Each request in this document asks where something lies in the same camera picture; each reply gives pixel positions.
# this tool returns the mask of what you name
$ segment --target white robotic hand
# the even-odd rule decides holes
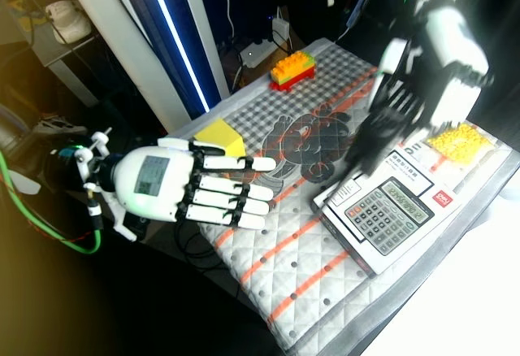
[[[110,166],[112,189],[123,208],[148,219],[191,219],[262,229],[269,188],[207,176],[212,171],[271,171],[272,158],[226,157],[216,145],[162,138]]]

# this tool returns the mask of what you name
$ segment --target calculator box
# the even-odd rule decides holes
[[[379,274],[458,207],[453,191],[435,181],[404,150],[393,150],[369,178],[336,185],[314,199],[331,233],[369,274]]]

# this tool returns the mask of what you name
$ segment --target deli logo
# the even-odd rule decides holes
[[[439,191],[434,197],[433,200],[438,202],[442,207],[446,207],[449,203],[453,201],[453,199],[448,196],[445,191]]]

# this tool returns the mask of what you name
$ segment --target white shoe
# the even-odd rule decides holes
[[[40,120],[32,129],[32,132],[45,135],[86,134],[87,128],[70,124],[62,116],[53,116],[52,118]]]

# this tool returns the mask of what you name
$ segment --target led light strip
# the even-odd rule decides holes
[[[208,103],[206,102],[206,99],[204,98],[204,94],[202,93],[201,86],[198,84],[197,77],[195,76],[195,72],[193,71],[192,64],[189,62],[188,55],[186,54],[186,51],[184,50],[184,46],[182,46],[182,41],[180,40],[179,33],[177,32],[177,29],[175,25],[173,24],[173,20],[171,19],[170,11],[168,10],[166,3],[164,0],[157,0],[159,3],[159,6],[161,7],[161,12],[164,15],[164,19],[166,19],[166,22],[168,24],[168,28],[170,29],[171,35],[173,36],[173,39],[175,40],[175,43],[177,44],[177,48],[179,49],[180,56],[182,57],[184,64],[186,65],[186,68],[188,69],[189,76],[192,78],[193,85],[195,85],[195,89],[198,93],[198,98],[201,99],[202,106],[204,107],[204,111],[209,112],[210,108],[208,107]]]

